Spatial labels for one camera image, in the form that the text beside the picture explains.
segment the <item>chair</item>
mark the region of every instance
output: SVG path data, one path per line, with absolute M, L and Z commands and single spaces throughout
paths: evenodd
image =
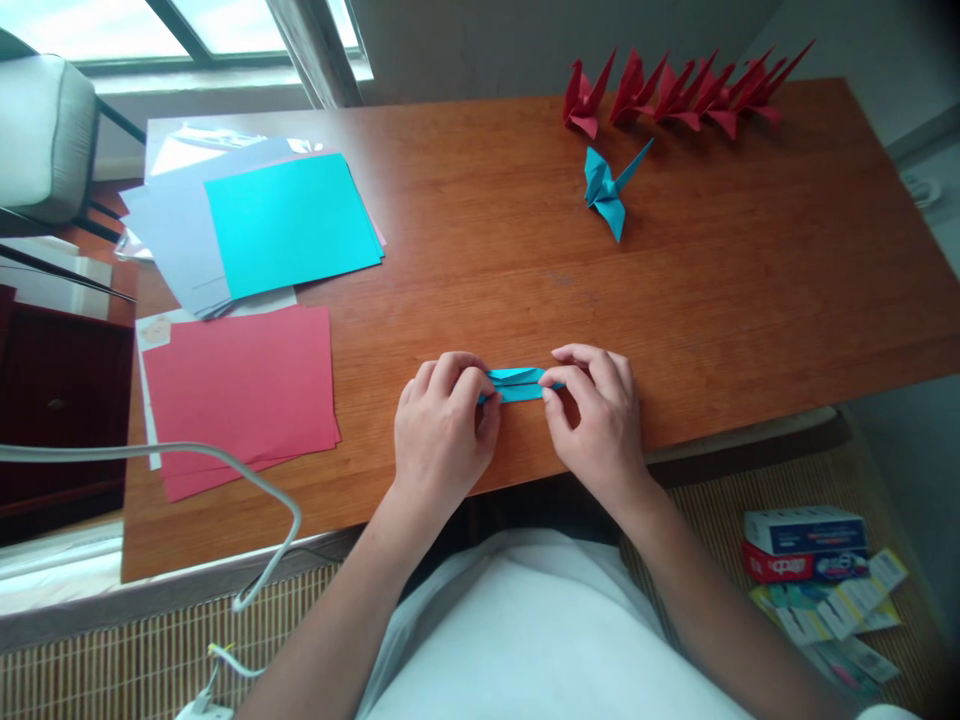
M 67 61 L 40 55 L 0 29 L 0 237 L 47 235 L 72 223 L 116 243 L 120 234 L 91 220 L 100 116 L 146 145 L 140 128 L 97 97 Z

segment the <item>blue origami crane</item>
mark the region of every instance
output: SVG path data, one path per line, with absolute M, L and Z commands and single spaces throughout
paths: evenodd
M 587 207 L 594 208 L 603 215 L 607 225 L 613 230 L 613 236 L 620 242 L 620 235 L 623 234 L 623 219 L 626 217 L 623 203 L 620 201 L 620 191 L 633 177 L 637 171 L 637 166 L 647 154 L 647 150 L 653 145 L 653 138 L 646 144 L 640 154 L 633 162 L 627 165 L 627 169 L 620 173 L 620 177 L 614 181 L 613 173 L 610 172 L 610 166 L 607 161 L 593 148 L 587 148 L 587 165 L 584 171 L 587 174 Z
M 503 402 L 522 402 L 523 400 L 539 400 L 543 397 L 543 388 L 540 378 L 544 371 L 540 368 L 505 368 L 491 370 L 487 373 L 493 381 L 493 387 L 503 396 Z M 563 387 L 563 383 L 554 383 L 553 389 Z M 480 396 L 478 401 L 483 405 L 487 398 Z

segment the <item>person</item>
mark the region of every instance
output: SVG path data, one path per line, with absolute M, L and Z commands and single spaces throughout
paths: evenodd
M 615 548 L 552 530 L 494 535 L 397 606 L 490 464 L 500 428 L 488 367 L 451 352 L 403 388 L 393 484 L 238 718 L 855 716 L 726 578 L 647 472 L 629 361 L 580 344 L 553 356 L 563 364 L 540 384 L 557 455 L 636 547 L 686 657 L 666 642 Z M 576 427 L 554 383 L 577 403 Z

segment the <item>hand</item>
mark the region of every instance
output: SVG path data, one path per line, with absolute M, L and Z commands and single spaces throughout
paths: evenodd
M 410 499 L 429 503 L 446 522 L 493 458 L 501 395 L 486 364 L 472 353 L 449 352 L 420 366 L 400 394 L 394 423 L 397 478 Z M 477 400 L 485 395 L 476 427 Z
M 614 515 L 632 493 L 653 483 L 640 446 L 640 399 L 630 361 L 579 344 L 564 345 L 553 356 L 574 363 L 550 368 L 540 379 L 553 447 L 570 472 Z M 571 429 L 563 403 L 550 387 L 557 382 L 567 386 L 580 409 L 576 429 Z

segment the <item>white shirt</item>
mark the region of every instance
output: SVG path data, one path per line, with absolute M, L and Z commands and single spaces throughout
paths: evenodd
M 502 532 L 444 562 L 394 612 L 357 712 L 638 716 L 749 717 L 666 642 L 616 548 L 553 530 Z

